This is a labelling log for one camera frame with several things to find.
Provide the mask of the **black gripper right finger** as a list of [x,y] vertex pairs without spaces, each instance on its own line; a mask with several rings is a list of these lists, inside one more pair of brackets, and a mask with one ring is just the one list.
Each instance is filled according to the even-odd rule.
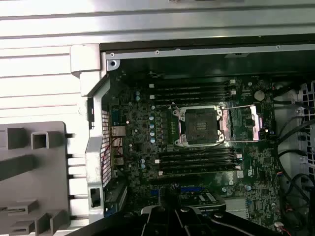
[[201,219],[202,214],[198,213],[192,206],[182,205],[181,188],[175,185],[176,207],[175,214],[181,227],[182,236],[212,236],[213,232],[209,225]]

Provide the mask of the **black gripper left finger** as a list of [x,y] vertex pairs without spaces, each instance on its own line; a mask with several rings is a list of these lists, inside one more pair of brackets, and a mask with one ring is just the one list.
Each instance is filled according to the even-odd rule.
[[143,223],[142,236],[167,236],[169,225],[175,213],[175,185],[164,187],[159,192],[158,205],[145,206],[141,209]]

